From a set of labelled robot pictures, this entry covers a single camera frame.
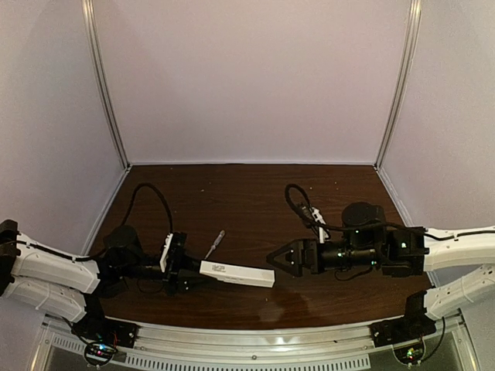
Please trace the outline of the white remote control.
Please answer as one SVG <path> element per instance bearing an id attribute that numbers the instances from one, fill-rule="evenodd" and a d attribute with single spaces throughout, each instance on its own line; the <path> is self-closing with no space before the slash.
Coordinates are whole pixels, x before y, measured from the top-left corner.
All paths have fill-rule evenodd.
<path id="1" fill-rule="evenodd" d="M 260 288 L 272 288 L 275 284 L 273 270 L 244 267 L 202 260 L 200 274 L 229 284 Z"/>

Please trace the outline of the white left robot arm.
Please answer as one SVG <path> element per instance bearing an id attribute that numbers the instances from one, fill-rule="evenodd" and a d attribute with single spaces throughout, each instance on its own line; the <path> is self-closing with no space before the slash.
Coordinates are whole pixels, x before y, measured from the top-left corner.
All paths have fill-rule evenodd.
<path id="1" fill-rule="evenodd" d="M 185 284 L 184 271 L 200 272 L 201 261 L 186 254 L 186 234 L 171 233 L 162 252 L 144 252 L 136 230 L 115 228 L 104 238 L 104 250 L 78 256 L 43 246 L 18 229 L 14 220 L 1 223 L 1 296 L 72 323 L 105 319 L 102 298 L 126 290 L 125 280 L 161 281 L 174 295 Z"/>

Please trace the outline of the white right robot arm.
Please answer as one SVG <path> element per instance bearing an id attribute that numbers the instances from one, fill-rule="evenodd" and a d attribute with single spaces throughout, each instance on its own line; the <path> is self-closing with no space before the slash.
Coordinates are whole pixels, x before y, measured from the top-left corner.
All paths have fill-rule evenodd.
<path id="1" fill-rule="evenodd" d="M 342 234 L 331 240 L 334 229 L 309 205 L 291 207 L 303 224 L 322 235 L 293 240 L 269 253 L 266 261 L 294 277 L 342 273 L 355 267 L 366 272 L 400 278 L 419 276 L 448 267 L 476 265 L 477 271 L 451 284 L 413 294 L 406 301 L 405 318 L 436 321 L 494 291 L 494 228 L 437 230 L 389 223 L 381 206 L 360 202 L 342 212 Z"/>

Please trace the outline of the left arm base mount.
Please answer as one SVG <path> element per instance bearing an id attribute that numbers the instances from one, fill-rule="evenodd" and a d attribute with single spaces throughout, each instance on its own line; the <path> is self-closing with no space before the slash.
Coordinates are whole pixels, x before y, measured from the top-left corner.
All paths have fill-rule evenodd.
<path id="1" fill-rule="evenodd" d="M 70 323 L 71 332 L 83 342 L 85 361 L 97 369 L 106 366 L 120 348 L 132 349 L 139 326 L 105 316 L 99 298 L 83 294 L 85 314 Z"/>

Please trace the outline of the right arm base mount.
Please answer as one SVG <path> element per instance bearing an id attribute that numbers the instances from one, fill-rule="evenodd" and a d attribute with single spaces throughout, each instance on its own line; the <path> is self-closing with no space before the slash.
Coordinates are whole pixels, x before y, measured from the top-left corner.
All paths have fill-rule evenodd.
<path id="1" fill-rule="evenodd" d="M 436 332 L 436 324 L 426 315 L 426 294 L 427 291 L 419 291 L 410 295 L 401 317 L 369 325 L 375 348 L 411 342 L 393 349 L 396 360 L 406 366 L 419 365 L 430 357 L 426 355 L 424 337 Z"/>

